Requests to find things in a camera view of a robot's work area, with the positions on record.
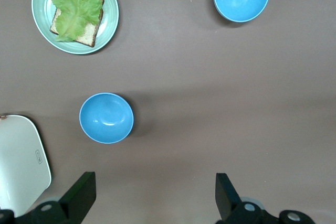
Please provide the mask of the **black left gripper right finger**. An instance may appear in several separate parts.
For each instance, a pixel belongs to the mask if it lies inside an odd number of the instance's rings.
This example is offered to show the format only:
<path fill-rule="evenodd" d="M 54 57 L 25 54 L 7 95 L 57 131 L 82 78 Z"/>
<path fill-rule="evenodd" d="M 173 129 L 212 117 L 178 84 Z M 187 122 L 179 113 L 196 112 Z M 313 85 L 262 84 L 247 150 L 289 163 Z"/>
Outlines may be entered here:
<path fill-rule="evenodd" d="M 255 201 L 241 199 L 225 173 L 216 174 L 215 200 L 221 216 L 218 223 L 314 223 L 312 218 L 300 211 L 283 210 L 275 217 Z"/>

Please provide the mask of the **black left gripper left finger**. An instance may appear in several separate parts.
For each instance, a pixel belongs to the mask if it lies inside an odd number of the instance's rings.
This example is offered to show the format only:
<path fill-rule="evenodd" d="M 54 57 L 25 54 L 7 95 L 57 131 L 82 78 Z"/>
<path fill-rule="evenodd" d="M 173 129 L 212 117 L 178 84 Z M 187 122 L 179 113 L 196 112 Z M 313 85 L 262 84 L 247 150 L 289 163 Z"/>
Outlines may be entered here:
<path fill-rule="evenodd" d="M 95 200 L 96 174 L 85 172 L 58 201 L 44 202 L 19 217 L 1 210 L 1 223 L 82 223 Z"/>

